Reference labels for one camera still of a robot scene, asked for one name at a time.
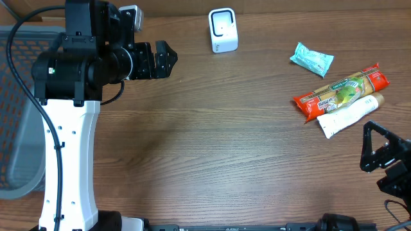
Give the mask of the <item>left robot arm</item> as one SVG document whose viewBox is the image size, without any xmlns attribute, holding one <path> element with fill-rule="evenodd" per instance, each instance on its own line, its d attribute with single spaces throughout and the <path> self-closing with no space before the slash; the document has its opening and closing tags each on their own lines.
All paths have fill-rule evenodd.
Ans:
<svg viewBox="0 0 411 231">
<path fill-rule="evenodd" d="M 39 230 L 148 228 L 96 206 L 93 154 L 103 88 L 167 78 L 178 56 L 163 40 L 137 43 L 143 11 L 106 1 L 67 1 L 61 46 L 39 55 L 31 74 L 45 115 L 45 192 Z"/>
</svg>

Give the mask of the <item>green juice pouch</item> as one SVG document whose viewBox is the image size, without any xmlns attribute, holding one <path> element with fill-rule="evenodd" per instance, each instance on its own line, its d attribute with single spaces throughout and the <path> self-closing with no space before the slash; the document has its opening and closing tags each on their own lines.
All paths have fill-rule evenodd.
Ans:
<svg viewBox="0 0 411 231">
<path fill-rule="evenodd" d="M 331 113 L 340 108 L 348 107 L 354 103 L 365 92 L 363 78 L 352 77 L 349 81 L 330 99 L 326 108 L 327 113 Z"/>
</svg>

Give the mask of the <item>orange spaghetti packet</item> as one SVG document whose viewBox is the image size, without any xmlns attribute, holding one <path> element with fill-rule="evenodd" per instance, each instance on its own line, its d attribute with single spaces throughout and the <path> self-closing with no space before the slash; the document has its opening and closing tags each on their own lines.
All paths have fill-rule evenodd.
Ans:
<svg viewBox="0 0 411 231">
<path fill-rule="evenodd" d="M 306 120 L 311 121 L 318 116 L 327 114 L 326 108 L 329 105 L 330 99 L 333 98 L 352 77 L 363 78 L 365 84 L 365 92 L 358 99 L 378 92 L 390 85 L 387 77 L 380 71 L 379 64 L 374 64 L 371 67 L 342 78 L 334 83 L 294 97 L 293 100 L 306 116 Z"/>
</svg>

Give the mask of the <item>white tube with gold cap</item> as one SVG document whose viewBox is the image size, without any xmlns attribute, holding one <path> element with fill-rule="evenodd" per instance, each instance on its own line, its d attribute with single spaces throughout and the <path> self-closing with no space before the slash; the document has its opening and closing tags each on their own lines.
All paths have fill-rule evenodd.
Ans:
<svg viewBox="0 0 411 231">
<path fill-rule="evenodd" d="M 383 95 L 375 92 L 356 100 L 348 107 L 344 107 L 330 114 L 318 116 L 317 121 L 326 138 L 330 139 L 334 134 L 351 126 L 362 117 L 378 109 L 384 102 L 385 98 Z"/>
</svg>

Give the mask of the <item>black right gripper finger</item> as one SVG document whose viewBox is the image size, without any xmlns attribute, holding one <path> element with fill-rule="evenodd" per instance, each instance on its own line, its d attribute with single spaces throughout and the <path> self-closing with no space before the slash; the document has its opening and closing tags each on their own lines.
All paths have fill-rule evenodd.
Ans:
<svg viewBox="0 0 411 231">
<path fill-rule="evenodd" d="M 384 148 L 394 148 L 397 149 L 402 144 L 405 143 L 405 140 L 401 137 L 397 136 L 395 133 L 390 132 L 388 129 L 382 127 L 375 121 L 368 121 L 363 126 L 363 150 L 364 151 L 372 151 L 372 131 L 377 132 L 386 140 L 388 144 L 385 144 Z"/>
<path fill-rule="evenodd" d="M 360 160 L 360 169 L 365 172 L 372 172 L 377 167 L 385 169 L 387 162 L 390 161 L 389 148 L 381 146 L 377 150 L 364 151 L 362 146 L 362 154 Z"/>
</svg>

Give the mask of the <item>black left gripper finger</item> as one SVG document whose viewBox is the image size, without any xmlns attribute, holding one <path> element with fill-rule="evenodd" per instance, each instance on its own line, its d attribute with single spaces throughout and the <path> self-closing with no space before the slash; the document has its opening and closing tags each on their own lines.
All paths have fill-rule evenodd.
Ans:
<svg viewBox="0 0 411 231">
<path fill-rule="evenodd" d="M 155 42 L 156 64 L 175 64 L 177 62 L 177 53 L 168 45 L 165 40 Z"/>
<path fill-rule="evenodd" d="M 176 63 L 176 57 L 172 55 L 155 55 L 155 76 L 156 79 L 168 78 Z"/>
</svg>

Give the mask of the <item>teal snack packet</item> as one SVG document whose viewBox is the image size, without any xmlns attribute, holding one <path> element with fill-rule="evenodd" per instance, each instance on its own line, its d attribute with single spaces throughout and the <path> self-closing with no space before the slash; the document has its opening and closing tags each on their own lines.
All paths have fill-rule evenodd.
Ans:
<svg viewBox="0 0 411 231">
<path fill-rule="evenodd" d="M 290 60 L 324 78 L 334 60 L 334 56 L 310 50 L 299 42 Z"/>
</svg>

